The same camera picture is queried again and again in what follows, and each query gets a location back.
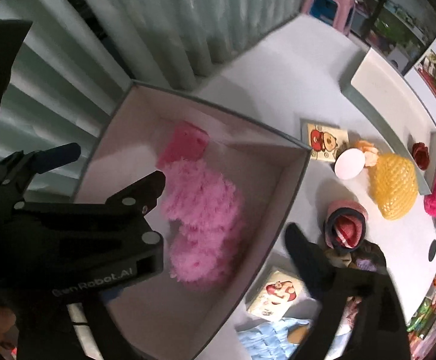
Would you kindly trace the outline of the small pink sponge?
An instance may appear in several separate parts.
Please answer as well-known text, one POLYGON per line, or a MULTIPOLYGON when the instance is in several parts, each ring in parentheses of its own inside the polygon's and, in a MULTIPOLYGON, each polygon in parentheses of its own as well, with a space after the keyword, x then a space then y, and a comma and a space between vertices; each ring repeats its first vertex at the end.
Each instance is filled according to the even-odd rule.
POLYGON ((157 168, 163 169, 166 165, 180 161, 197 161, 202 158, 210 137, 206 131, 190 123, 178 124, 164 151, 159 155, 157 168))

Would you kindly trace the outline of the small cartoon tissue pack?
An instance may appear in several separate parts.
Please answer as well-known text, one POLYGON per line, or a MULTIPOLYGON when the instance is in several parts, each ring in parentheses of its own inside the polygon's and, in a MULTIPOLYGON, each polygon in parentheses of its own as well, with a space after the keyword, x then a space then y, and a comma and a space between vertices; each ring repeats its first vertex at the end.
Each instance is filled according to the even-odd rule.
POLYGON ((301 138, 311 148, 311 158, 334 164, 349 146, 347 130, 310 121, 301 122, 301 138))

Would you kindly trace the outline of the shallow grey tray lid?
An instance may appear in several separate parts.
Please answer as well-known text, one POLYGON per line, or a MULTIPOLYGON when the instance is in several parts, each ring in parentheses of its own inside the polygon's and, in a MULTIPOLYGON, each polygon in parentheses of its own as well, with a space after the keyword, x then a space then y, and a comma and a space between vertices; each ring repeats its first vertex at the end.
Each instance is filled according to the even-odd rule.
POLYGON ((413 144, 425 144, 430 164, 425 171, 417 169, 416 177, 420 194, 431 194, 436 179, 436 124, 400 72, 371 48, 346 68, 340 87, 392 152, 413 160, 413 144))

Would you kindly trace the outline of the light pink fluffy pouf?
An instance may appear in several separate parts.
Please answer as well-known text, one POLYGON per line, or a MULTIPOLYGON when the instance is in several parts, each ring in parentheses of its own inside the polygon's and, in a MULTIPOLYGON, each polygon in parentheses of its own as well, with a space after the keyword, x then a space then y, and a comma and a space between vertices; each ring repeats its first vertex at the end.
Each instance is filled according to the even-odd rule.
POLYGON ((175 161, 163 172, 163 214, 178 223, 169 245, 171 277, 202 291, 224 285, 233 275, 245 228, 242 193, 202 159, 175 161))

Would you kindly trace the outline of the red fabric rose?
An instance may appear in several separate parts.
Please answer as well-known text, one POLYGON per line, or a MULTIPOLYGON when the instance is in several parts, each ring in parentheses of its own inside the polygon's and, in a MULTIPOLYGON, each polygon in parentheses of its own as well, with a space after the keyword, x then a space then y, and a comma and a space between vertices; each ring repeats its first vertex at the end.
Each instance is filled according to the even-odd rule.
POLYGON ((423 142, 416 142, 412 146, 411 154, 417 167, 426 171, 430 164, 428 147, 423 142))

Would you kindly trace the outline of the pink plastic stool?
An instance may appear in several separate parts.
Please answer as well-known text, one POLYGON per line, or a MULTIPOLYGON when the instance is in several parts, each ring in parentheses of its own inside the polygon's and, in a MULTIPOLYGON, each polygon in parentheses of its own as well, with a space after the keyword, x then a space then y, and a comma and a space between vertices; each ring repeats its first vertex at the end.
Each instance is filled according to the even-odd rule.
POLYGON ((348 36, 355 8, 355 0, 304 0, 301 14, 312 16, 348 36))

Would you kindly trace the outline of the pink round powder puff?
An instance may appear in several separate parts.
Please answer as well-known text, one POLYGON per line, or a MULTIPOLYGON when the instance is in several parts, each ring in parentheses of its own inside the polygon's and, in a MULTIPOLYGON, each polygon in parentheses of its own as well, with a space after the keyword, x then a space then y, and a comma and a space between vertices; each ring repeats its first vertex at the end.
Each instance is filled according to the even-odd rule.
POLYGON ((345 150, 335 161, 334 172, 340 180, 350 180, 365 167, 365 154, 357 148, 345 150))

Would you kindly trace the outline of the black round table hole cover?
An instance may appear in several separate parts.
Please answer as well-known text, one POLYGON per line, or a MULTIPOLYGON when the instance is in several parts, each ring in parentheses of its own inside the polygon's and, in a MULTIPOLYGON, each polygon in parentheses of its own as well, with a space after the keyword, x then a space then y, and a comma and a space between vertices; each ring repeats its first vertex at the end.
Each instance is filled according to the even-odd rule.
POLYGON ((436 256, 436 239, 434 239, 428 249, 428 261, 432 262, 436 256))

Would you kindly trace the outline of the tan knitted cloth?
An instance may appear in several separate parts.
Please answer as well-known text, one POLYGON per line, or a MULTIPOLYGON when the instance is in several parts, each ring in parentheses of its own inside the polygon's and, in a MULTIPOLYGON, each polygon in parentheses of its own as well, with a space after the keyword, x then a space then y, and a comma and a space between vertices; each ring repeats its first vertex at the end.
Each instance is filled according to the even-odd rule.
POLYGON ((334 249, 327 249, 324 251, 324 254, 333 267, 345 268, 349 267, 349 265, 352 263, 350 253, 339 254, 334 249))

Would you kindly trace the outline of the yellow foam fruit net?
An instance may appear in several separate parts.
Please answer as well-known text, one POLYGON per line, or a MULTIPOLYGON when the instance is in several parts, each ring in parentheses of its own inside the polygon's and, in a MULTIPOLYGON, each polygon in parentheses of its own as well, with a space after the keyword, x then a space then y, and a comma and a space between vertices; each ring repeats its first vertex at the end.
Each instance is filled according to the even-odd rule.
POLYGON ((414 164, 394 153, 382 154, 370 170, 370 195, 384 219, 397 220, 414 206, 419 194, 414 164))

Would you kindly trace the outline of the blue foam grid sheet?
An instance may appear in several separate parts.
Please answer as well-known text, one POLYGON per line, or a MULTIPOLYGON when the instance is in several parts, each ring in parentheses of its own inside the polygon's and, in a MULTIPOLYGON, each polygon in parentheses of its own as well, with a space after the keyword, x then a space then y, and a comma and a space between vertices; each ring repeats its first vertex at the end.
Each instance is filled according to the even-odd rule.
POLYGON ((299 328, 307 330, 310 325, 308 319, 283 318, 261 323, 236 334, 253 360, 289 359, 299 344, 290 342, 288 335, 299 328))

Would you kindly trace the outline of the brown round sponge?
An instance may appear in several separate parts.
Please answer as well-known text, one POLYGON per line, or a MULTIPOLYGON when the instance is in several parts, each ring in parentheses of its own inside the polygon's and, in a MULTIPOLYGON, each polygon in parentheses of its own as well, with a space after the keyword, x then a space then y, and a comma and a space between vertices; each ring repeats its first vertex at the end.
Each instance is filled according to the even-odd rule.
POLYGON ((310 330, 309 324, 297 325, 289 330, 287 340, 290 344, 300 345, 301 342, 307 337, 310 330))

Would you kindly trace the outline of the purple dark knitted sock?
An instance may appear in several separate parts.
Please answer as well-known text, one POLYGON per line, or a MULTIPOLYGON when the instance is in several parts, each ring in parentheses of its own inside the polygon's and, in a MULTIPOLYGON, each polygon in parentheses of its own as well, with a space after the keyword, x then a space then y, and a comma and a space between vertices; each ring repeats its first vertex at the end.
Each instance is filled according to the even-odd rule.
POLYGON ((384 253, 373 242, 364 240, 360 247, 350 253, 357 269, 368 272, 386 272, 387 264, 384 253))

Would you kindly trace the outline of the deep grey storage box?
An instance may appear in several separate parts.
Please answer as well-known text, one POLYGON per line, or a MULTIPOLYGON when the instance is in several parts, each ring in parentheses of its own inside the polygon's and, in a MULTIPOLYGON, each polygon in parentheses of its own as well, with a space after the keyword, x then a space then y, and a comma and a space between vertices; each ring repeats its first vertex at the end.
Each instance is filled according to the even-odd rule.
POLYGON ((164 271, 108 309, 147 359, 194 359, 244 299, 288 217, 310 148, 196 97, 133 85, 104 130, 76 190, 103 203, 161 171, 166 187, 146 219, 164 240, 164 271))

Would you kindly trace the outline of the orange fabric flower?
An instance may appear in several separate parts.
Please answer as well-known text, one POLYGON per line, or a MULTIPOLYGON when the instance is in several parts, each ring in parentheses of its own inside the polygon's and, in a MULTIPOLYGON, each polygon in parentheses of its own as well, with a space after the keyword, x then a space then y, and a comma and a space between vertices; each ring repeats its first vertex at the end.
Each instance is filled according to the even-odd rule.
POLYGON ((365 167, 373 167, 377 164, 380 151, 371 142, 360 140, 355 142, 354 147, 364 153, 365 167))

